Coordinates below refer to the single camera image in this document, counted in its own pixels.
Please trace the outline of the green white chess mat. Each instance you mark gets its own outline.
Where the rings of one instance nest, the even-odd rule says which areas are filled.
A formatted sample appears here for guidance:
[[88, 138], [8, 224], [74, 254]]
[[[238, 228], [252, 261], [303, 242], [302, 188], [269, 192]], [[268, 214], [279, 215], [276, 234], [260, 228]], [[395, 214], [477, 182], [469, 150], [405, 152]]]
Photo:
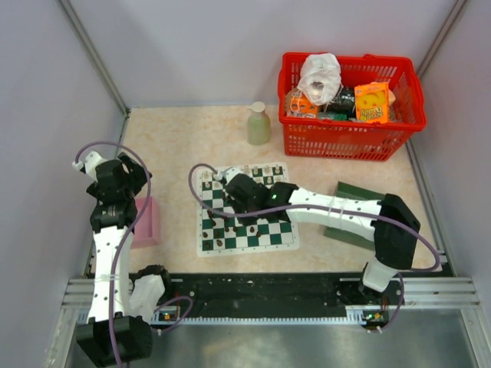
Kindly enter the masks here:
[[[207, 205], [231, 212], [222, 184], [209, 169], [198, 169], [193, 188]], [[200, 257], [290, 251], [300, 247], [298, 226], [282, 220], [258, 219], [243, 225], [237, 218], [219, 218], [203, 207], [197, 209], [196, 252]]]

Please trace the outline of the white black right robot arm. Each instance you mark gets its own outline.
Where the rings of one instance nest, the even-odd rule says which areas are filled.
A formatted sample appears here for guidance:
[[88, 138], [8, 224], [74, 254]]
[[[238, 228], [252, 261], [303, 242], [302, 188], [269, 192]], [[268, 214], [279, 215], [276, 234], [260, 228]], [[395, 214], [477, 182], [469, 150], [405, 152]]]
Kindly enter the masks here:
[[420, 222], [397, 195], [360, 200], [322, 195], [286, 182], [267, 187], [239, 169], [230, 169], [217, 179], [244, 225], [258, 219], [314, 223], [372, 242], [374, 257], [358, 284], [360, 298], [369, 304], [386, 294], [397, 272], [412, 267]]

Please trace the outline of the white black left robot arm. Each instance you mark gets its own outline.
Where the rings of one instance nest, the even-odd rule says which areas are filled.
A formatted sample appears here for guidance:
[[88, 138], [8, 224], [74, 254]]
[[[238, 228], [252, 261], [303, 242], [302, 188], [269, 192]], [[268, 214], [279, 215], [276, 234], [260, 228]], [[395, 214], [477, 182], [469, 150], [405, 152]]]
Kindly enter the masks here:
[[105, 159], [91, 151], [73, 167], [93, 179], [87, 193], [96, 199], [90, 216], [96, 251], [94, 291], [76, 341], [96, 367], [146, 359], [153, 347], [150, 322], [156, 306], [169, 302], [174, 293], [159, 265], [130, 279], [134, 223], [140, 217], [135, 196], [151, 175], [125, 153]]

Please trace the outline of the pink rectangular tray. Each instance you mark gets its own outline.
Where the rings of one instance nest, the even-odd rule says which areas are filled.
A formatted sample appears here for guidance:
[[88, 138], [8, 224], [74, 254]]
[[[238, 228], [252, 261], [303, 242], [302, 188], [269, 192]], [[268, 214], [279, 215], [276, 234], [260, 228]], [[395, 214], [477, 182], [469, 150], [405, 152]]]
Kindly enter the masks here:
[[151, 196], [139, 222], [134, 228], [132, 249], [158, 245], [161, 241], [160, 207]]

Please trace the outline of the green lotion bottle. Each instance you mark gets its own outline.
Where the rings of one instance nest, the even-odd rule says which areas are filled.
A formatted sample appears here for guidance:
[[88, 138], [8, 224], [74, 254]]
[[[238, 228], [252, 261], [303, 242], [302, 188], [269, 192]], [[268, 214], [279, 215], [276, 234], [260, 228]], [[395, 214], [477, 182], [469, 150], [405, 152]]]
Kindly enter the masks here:
[[249, 118], [246, 124], [247, 140], [249, 144], [261, 146], [271, 139], [271, 122], [265, 112], [263, 102], [254, 102], [249, 107]]

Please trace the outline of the green square tray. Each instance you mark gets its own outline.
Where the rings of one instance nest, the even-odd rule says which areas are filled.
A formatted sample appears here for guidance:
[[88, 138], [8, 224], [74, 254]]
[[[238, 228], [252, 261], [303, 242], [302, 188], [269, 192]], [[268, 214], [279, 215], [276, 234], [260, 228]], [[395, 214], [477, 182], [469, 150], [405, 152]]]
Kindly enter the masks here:
[[[384, 194], [364, 189], [358, 186], [353, 186], [346, 182], [338, 182], [334, 195], [344, 199], [354, 200], [382, 200]], [[348, 243], [359, 248], [364, 248], [370, 251], [374, 250], [374, 243], [363, 238], [360, 235], [337, 228], [325, 227], [324, 237], [334, 239], [340, 242]]]

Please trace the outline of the orange white packet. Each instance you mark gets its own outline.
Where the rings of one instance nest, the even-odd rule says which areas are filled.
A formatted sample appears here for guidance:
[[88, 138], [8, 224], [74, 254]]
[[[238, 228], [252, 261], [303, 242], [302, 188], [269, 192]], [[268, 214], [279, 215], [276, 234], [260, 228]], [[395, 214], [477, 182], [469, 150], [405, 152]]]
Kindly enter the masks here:
[[298, 89], [291, 89], [286, 95], [285, 111], [288, 117], [317, 118], [319, 106], [314, 105]]

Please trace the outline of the black wrapped package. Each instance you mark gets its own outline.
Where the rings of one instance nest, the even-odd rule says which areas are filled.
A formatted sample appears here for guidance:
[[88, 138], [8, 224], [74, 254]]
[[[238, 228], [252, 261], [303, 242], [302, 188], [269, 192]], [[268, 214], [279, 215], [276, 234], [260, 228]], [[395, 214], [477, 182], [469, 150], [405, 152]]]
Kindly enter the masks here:
[[355, 94], [353, 87], [342, 87], [336, 97], [327, 105], [326, 111], [353, 117], [355, 114]]

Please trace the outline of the white plastic bag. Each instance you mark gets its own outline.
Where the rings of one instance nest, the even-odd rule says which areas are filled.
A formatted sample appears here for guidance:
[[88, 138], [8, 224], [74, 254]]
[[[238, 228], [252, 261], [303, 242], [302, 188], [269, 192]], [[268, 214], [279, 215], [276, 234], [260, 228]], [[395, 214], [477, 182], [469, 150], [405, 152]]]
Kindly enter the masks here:
[[310, 54], [301, 70], [297, 88], [311, 104], [329, 104], [341, 87], [341, 65], [331, 53]]

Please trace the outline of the red plastic basket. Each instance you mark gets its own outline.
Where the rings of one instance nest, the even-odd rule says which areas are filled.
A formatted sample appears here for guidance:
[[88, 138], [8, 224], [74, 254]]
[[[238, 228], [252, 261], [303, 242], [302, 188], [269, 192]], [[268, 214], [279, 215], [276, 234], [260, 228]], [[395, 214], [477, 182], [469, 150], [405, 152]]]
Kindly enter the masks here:
[[[385, 161], [427, 125], [423, 91], [407, 57], [340, 56], [341, 86], [330, 104], [316, 107], [297, 90], [308, 54], [287, 52], [278, 76], [278, 119], [285, 154]], [[381, 82], [394, 94], [387, 122], [362, 120], [355, 92], [363, 84]]]

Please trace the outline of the orange snack box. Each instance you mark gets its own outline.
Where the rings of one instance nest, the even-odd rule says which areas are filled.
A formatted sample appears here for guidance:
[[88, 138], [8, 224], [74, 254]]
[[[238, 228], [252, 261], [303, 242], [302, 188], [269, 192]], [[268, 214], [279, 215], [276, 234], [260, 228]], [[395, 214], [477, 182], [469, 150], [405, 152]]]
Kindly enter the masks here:
[[356, 118], [362, 123], [386, 124], [389, 122], [388, 82], [373, 82], [354, 88]]

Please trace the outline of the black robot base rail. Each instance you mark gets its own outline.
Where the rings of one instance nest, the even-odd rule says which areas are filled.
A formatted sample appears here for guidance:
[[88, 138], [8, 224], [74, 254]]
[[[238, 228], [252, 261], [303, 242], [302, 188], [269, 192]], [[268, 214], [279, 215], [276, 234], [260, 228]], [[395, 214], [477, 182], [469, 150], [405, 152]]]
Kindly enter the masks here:
[[172, 274], [161, 299], [186, 295], [196, 320], [311, 320], [346, 317], [348, 308], [387, 311], [397, 306], [402, 287], [396, 279], [381, 293], [364, 287], [355, 273]]

